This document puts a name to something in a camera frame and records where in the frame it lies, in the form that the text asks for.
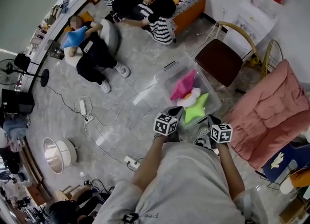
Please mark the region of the blue grey mottled cloth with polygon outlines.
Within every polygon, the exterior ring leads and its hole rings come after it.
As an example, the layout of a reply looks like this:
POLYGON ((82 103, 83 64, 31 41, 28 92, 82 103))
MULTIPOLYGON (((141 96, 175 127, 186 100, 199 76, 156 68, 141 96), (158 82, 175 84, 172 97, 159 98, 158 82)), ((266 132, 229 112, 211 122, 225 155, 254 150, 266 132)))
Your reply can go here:
POLYGON ((30 119, 28 116, 15 116, 12 119, 5 120, 3 130, 10 139, 19 139, 26 136, 30 119))

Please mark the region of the green star plush pillow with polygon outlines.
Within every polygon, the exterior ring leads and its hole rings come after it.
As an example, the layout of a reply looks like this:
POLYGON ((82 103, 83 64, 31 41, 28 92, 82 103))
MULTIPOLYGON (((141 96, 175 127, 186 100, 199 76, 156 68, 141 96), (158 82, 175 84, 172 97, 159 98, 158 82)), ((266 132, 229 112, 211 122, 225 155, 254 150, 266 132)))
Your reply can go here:
POLYGON ((188 124, 197 117, 205 116, 205 103, 209 97, 209 93, 205 93, 197 98, 194 105, 185 108, 184 123, 188 124))

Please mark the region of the clear plastic storage bin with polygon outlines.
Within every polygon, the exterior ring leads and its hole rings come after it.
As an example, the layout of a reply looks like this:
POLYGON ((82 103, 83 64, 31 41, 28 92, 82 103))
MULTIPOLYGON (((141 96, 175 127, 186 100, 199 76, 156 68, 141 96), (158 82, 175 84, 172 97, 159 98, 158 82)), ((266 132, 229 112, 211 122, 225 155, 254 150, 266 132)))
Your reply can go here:
POLYGON ((169 106, 177 105, 178 99, 171 100, 170 97, 178 80, 186 74, 194 71, 193 88, 199 88, 201 95, 208 94, 208 98, 203 106, 205 115, 203 117, 195 117, 189 123, 185 123, 186 113, 182 114, 180 123, 183 128, 189 129, 197 123, 204 121, 208 115, 213 114, 221 108, 221 101, 218 98, 213 87, 203 74, 200 66, 189 56, 183 56, 182 58, 175 60, 166 65, 161 71, 159 71, 154 79, 163 91, 163 96, 169 103, 169 106))

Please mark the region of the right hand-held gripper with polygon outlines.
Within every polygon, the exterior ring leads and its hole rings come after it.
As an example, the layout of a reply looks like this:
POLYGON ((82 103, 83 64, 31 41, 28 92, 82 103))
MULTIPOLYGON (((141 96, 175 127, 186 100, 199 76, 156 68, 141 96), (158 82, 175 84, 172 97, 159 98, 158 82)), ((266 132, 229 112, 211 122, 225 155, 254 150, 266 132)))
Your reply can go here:
POLYGON ((207 122, 210 128, 210 133, 208 136, 211 144, 211 149, 216 149, 217 144, 231 142, 233 128, 230 124, 222 124, 222 121, 213 115, 209 115, 207 117, 207 122))

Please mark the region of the pink star plush pillow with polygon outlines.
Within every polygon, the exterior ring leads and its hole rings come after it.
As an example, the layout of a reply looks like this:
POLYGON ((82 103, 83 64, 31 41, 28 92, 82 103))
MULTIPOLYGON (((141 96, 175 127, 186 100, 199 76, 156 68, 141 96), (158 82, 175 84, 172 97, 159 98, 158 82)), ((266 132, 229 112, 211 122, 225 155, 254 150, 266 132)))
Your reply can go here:
POLYGON ((195 70, 191 70, 176 82, 170 100, 174 101, 183 98, 192 90, 195 72, 195 70))

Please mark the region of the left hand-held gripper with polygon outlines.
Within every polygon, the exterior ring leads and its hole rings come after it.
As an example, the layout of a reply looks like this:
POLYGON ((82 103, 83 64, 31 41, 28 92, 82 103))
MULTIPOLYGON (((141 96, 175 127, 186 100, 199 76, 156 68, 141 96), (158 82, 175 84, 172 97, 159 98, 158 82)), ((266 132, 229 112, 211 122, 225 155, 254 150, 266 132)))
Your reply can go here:
POLYGON ((171 106, 158 113, 154 121, 154 132, 164 136, 176 132, 183 112, 182 106, 171 106))

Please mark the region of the navy blue chair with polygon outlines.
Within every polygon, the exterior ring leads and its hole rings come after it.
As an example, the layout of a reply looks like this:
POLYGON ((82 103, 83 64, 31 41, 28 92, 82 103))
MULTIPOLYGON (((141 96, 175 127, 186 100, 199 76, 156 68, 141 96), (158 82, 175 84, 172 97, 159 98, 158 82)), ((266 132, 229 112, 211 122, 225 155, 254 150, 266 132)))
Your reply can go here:
POLYGON ((291 142, 284 146, 281 150, 275 153, 262 167, 261 172, 255 171, 261 179, 267 180, 265 173, 283 171, 284 169, 296 170, 308 167, 310 165, 310 144, 300 144, 296 142, 291 142), (271 163, 277 157, 277 155, 282 152, 284 154, 284 159, 281 162, 279 168, 271 169, 271 163))

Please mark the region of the blue star plush pillow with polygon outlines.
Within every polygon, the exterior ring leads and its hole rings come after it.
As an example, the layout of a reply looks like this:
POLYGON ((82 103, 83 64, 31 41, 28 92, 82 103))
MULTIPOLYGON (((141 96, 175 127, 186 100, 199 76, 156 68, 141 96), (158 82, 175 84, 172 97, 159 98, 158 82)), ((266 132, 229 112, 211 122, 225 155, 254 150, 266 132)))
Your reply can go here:
POLYGON ((78 47, 85 40, 85 32, 87 30, 87 26, 83 26, 78 30, 70 31, 67 33, 67 38, 63 48, 67 47, 78 47))

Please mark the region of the person's right forearm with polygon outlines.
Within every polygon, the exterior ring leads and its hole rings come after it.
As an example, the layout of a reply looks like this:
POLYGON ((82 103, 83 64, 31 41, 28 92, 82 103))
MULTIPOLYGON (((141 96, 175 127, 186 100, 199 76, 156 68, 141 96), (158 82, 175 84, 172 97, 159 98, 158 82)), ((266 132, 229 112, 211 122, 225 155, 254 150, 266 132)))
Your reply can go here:
POLYGON ((224 143, 217 143, 221 166, 226 177, 229 193, 234 200, 238 195, 245 191, 242 177, 233 162, 229 148, 224 143))

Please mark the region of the light wooden stool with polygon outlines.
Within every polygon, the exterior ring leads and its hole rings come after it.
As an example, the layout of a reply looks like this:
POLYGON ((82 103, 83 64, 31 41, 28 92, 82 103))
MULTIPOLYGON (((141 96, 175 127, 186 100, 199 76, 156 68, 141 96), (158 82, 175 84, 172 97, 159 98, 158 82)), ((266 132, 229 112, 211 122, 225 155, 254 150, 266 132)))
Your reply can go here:
POLYGON ((55 197, 58 201, 65 201, 70 200, 72 198, 72 193, 77 190, 80 187, 80 185, 76 186, 67 186, 63 190, 56 190, 55 191, 55 197))

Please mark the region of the person's black trousers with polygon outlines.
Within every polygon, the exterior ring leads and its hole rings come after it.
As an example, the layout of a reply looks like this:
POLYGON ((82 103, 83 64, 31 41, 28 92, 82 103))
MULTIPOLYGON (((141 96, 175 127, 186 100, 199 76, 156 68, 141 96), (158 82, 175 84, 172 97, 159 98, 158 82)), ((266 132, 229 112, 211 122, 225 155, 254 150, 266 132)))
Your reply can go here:
POLYGON ((179 133, 178 131, 175 131, 171 134, 169 134, 168 136, 166 136, 166 139, 164 141, 165 143, 169 143, 169 142, 180 142, 180 138, 179 138, 179 133))

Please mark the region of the shelf of small goods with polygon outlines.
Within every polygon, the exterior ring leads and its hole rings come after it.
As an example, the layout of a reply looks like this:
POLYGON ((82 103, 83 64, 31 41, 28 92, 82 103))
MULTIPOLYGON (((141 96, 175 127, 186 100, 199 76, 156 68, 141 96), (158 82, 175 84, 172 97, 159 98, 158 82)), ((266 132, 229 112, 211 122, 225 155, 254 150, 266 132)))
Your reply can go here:
POLYGON ((31 56, 38 51, 40 43, 43 41, 50 27, 56 22, 61 14, 65 14, 68 10, 70 0, 58 0, 50 9, 44 19, 36 28, 29 44, 27 45, 26 55, 31 56))

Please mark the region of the fried egg plush pillow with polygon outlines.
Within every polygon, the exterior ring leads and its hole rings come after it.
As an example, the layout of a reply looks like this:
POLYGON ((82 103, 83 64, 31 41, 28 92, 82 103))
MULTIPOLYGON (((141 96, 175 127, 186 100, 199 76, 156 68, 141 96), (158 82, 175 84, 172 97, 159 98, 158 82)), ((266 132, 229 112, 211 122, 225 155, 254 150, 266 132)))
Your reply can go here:
POLYGON ((201 95, 201 90, 199 88, 193 88, 184 98, 181 98, 177 101, 178 106, 184 108, 191 107, 197 101, 201 95))

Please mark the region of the striped fringed blanket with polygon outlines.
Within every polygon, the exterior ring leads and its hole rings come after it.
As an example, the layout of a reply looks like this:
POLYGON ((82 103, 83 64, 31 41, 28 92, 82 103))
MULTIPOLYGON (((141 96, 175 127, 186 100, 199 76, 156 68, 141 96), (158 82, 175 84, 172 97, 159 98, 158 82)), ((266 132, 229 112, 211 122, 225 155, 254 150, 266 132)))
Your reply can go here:
POLYGON ((113 22, 145 30, 156 42, 169 45, 204 11, 206 0, 104 0, 113 22))

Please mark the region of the grey beanbag seat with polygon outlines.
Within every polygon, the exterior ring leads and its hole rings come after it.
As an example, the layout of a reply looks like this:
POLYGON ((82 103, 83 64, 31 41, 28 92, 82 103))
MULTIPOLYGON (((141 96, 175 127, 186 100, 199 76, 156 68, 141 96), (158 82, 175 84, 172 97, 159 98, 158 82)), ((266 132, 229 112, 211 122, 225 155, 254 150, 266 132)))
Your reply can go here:
MULTIPOLYGON (((101 20, 101 25, 103 28, 98 31, 98 35, 105 41, 109 53, 114 56, 117 53, 119 43, 118 31, 109 20, 104 18, 101 20)), ((69 56, 69 50, 70 49, 68 47, 64 48, 64 59, 69 65, 76 68, 78 61, 83 55, 82 50, 78 47, 73 57, 69 56)))

